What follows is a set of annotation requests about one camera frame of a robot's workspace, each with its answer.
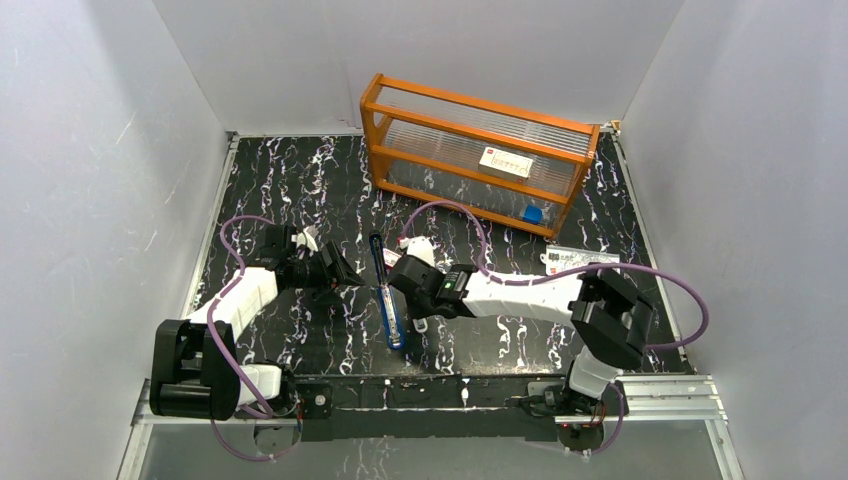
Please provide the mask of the red white staple box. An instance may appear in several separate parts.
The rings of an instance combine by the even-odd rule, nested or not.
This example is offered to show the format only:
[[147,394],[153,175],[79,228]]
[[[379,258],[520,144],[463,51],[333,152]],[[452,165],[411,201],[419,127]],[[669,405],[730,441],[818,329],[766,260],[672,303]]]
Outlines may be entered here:
[[389,267],[393,267],[401,257],[400,254],[386,248],[383,249],[383,256],[385,264]]

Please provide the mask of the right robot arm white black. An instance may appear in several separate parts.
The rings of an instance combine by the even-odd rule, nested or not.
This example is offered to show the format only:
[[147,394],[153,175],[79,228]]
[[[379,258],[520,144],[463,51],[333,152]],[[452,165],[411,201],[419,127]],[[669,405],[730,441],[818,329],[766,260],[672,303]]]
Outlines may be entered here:
[[413,319],[441,316],[522,317],[569,324],[584,347],[563,387],[565,405],[577,414],[598,406],[607,386],[641,366],[654,306],[611,264],[590,263],[574,276],[488,276],[458,264],[443,273],[423,260],[402,256],[388,275]]

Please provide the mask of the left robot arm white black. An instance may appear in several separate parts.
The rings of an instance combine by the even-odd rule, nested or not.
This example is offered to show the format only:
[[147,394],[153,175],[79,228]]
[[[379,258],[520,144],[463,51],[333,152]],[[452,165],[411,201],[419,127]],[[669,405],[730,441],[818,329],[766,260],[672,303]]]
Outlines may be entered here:
[[292,373],[265,360],[241,365],[236,342],[257,315],[286,290],[333,297],[364,280],[334,242],[318,245],[313,228],[269,225],[253,258],[203,306],[157,328],[149,406],[166,417],[228,420],[240,409],[257,418],[287,416],[299,391]]

